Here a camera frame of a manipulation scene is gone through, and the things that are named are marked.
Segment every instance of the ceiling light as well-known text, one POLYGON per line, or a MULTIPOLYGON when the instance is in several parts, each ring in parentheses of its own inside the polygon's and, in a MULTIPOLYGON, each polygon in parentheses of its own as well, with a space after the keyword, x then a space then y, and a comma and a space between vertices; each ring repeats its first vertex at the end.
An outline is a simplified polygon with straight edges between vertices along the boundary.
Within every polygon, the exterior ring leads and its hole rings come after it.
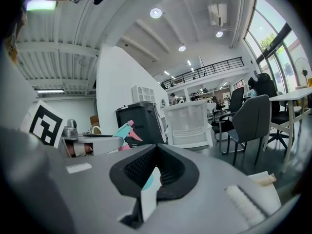
POLYGON ((223 36, 223 32, 222 32, 222 31, 219 31, 219 32, 216 33, 215 36, 219 38, 219 37, 223 36))
POLYGON ((182 51, 184 51, 184 50, 186 50, 186 47, 185 47, 185 46, 180 46, 180 47, 179 47, 179 51, 180 51, 180 52, 182 52, 182 51))
POLYGON ((46 90, 37 90, 38 94, 57 94, 64 93, 63 89, 46 89, 46 90))
POLYGON ((160 18, 162 15, 162 11, 160 9, 155 8, 151 10, 150 15, 152 18, 160 18))
POLYGON ((54 10, 56 5, 56 1, 31 0, 27 3, 26 10, 54 10))

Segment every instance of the gray chair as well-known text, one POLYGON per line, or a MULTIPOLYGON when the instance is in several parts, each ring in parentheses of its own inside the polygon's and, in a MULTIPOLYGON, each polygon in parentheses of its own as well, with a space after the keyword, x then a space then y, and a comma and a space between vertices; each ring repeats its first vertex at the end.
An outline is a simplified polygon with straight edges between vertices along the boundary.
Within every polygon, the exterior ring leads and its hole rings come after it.
POLYGON ((260 138, 258 152, 254 162, 254 164, 256 164, 259 157, 263 137, 269 133, 269 97, 267 95, 262 95, 248 99, 233 116, 232 124, 234 129, 228 131, 229 137, 227 152, 229 151, 230 147, 230 138, 232 138, 235 142, 233 166, 235 165, 236 161, 238 144, 244 142, 245 151, 248 141, 260 138))

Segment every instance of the desk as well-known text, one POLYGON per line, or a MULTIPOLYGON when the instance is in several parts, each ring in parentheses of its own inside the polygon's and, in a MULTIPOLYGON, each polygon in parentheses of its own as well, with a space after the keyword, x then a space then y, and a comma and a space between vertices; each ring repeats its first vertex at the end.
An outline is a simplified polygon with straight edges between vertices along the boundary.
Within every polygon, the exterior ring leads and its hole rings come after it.
MULTIPOLYGON (((287 93, 284 95, 275 96, 275 97, 270 98, 270 116, 272 113, 272 101, 287 101, 288 102, 289 121, 285 122, 281 125, 270 123, 270 126, 269 126, 269 133, 270 133, 271 128, 273 127, 273 128, 276 128, 278 130, 281 130, 281 131, 289 134, 288 148, 287 148, 286 157, 284 160, 284 166, 283 166, 283 170, 282 170, 283 173, 286 172, 286 167, 287 167, 287 164, 289 161, 289 156, 290 156, 291 150, 292 150, 294 124, 297 121, 300 121, 300 127, 299 127, 299 134, 300 134, 302 119, 304 117, 306 117, 311 111, 311 109, 308 109, 307 111, 304 112, 304 107, 303 107, 304 97, 306 97, 310 94, 312 94, 312 87, 299 89, 299 90, 296 90, 296 91, 293 91, 293 92, 290 92, 290 93, 287 93), (302 100, 301 114, 299 116, 295 117, 294 109, 293 109, 293 100, 299 100, 299 99, 302 100)), ((263 151, 265 151, 265 149, 267 148, 269 135, 270 134, 268 134, 265 138, 263 151)))

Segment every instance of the chair leg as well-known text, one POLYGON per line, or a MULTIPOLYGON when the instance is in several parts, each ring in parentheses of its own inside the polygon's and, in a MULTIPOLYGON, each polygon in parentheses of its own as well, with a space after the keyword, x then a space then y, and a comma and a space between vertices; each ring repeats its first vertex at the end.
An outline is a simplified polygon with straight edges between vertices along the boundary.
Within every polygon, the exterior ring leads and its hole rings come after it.
POLYGON ((233 166, 235 166, 235 162, 236 162, 237 148, 238 148, 238 143, 235 143, 235 153, 234 153, 234 159, 233 159, 233 166))
POLYGON ((230 135, 228 135, 228 149, 226 150, 226 155, 228 155, 228 154, 229 154, 229 149, 230 149, 230 139, 231 139, 231 137, 230 137, 230 135))
POLYGON ((257 156, 255 157, 254 165, 256 165, 256 163, 258 161, 258 158, 259 158, 259 153, 260 153, 260 149, 261 149, 261 145, 262 145, 262 140, 263 140, 263 137, 260 138, 260 143, 259 143, 259 147, 258 147, 257 156))
POLYGON ((243 153, 246 151, 246 147, 247 147, 247 142, 245 142, 245 147, 244 147, 243 153))

